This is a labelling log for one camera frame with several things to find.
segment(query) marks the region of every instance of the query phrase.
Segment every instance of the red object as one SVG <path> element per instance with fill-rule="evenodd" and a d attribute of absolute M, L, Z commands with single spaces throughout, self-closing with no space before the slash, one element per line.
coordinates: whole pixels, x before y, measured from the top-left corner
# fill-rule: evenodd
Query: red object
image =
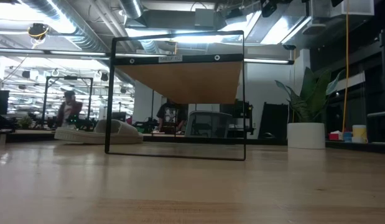
<path fill-rule="evenodd" d="M 126 123 L 131 125 L 131 123 L 132 123 L 132 116 L 130 118 L 126 119 Z"/>
<path fill-rule="evenodd" d="M 339 134 L 329 134 L 329 140 L 339 140 Z"/>

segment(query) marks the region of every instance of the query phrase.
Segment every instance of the yellow cable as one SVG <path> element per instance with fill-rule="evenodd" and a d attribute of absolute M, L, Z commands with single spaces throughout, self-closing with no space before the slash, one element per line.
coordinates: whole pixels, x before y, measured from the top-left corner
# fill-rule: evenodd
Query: yellow cable
<path fill-rule="evenodd" d="M 296 49 L 294 49 L 294 57 L 293 57 L 293 90 L 296 91 Z M 293 117 L 292 117 L 292 123 L 294 123 L 294 110 L 293 110 Z"/>
<path fill-rule="evenodd" d="M 49 27 L 48 27 L 43 33 L 41 33 L 41 34 L 32 35 L 32 34 L 29 33 L 29 31 L 30 31 L 30 27 L 28 28 L 28 34 L 29 34 L 31 37 L 40 37 L 40 36 L 46 34 L 46 33 L 49 31 Z"/>
<path fill-rule="evenodd" d="M 348 75 L 350 74 L 350 56 L 349 56 L 349 53 L 348 53 L 348 50 L 349 50 L 349 43 L 348 43 L 348 39 L 349 39 L 349 25 L 348 25 L 348 10 L 349 10 L 349 6 L 350 6 L 350 0 L 347 0 L 347 7 L 346 7 L 346 89 L 344 91 L 344 110 L 343 110 L 343 130 L 342 130 L 342 133 L 343 133 L 343 136 L 344 136 L 344 130 L 345 130 L 345 124 L 346 124 L 346 112 L 347 112 L 347 89 L 348 89 Z"/>

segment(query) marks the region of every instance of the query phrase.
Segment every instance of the metal rack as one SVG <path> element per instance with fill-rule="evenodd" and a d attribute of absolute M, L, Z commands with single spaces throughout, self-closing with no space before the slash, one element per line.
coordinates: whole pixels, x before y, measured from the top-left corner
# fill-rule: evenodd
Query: metal rack
<path fill-rule="evenodd" d="M 216 54 L 216 55 L 183 55 L 181 60 L 174 62 L 167 62 L 166 64 L 177 63 L 218 63 L 218 62 L 241 62 L 242 63 L 242 84 L 243 84 L 243 103 L 245 103 L 245 72 L 244 72 L 244 32 L 241 30 L 236 31 L 216 31 L 216 32 L 198 32 L 189 34 L 165 34 L 165 35 L 150 35 L 143 37 L 116 37 L 112 40 L 111 46 L 111 58 L 110 58 L 110 72 L 109 72 L 109 90 L 108 90 L 108 107 L 107 107 L 107 121 L 106 121 L 106 135 L 105 135 L 105 153 L 117 154 L 126 156 L 151 156 L 151 157 L 173 157 L 173 158 L 188 158 L 188 159 L 213 159 L 213 160 L 227 160 L 227 161 L 245 161 L 246 160 L 246 123 L 243 123 L 243 139 L 216 139 L 216 138 L 172 138 L 171 142 L 188 142 L 188 143 L 208 143 L 208 144 L 242 144 L 243 156 L 239 158 L 229 157 L 203 157 L 203 156 L 180 156 L 180 155 L 158 155 L 158 154 L 140 154 L 140 153 L 121 153 L 111 152 L 111 119 L 112 119 L 112 106 L 113 106 L 113 89 L 114 89 L 114 72 L 116 66 L 122 65 L 158 65 L 160 57 L 117 57 L 116 56 L 116 44 L 120 41 L 130 40 L 147 40 L 147 39 L 168 39 L 174 37 L 191 37 L 191 36 L 211 36 L 211 35 L 241 35 L 242 36 L 242 53 L 241 54 Z M 243 107 L 243 119 L 246 118 L 245 108 Z M 157 142 L 164 141 L 166 137 L 159 137 Z"/>

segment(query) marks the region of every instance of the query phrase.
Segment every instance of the computer monitor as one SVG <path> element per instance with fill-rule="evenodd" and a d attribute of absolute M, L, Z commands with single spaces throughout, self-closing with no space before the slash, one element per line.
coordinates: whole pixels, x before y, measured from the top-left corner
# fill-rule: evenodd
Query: computer monitor
<path fill-rule="evenodd" d="M 8 90 L 0 90 L 0 115 L 7 114 L 9 94 Z"/>

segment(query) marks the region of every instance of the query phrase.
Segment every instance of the wooden board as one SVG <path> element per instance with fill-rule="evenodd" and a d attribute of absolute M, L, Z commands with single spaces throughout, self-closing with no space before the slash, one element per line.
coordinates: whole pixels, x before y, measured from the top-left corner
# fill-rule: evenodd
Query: wooden board
<path fill-rule="evenodd" d="M 242 62 L 118 65 L 131 78 L 180 104 L 235 101 Z"/>

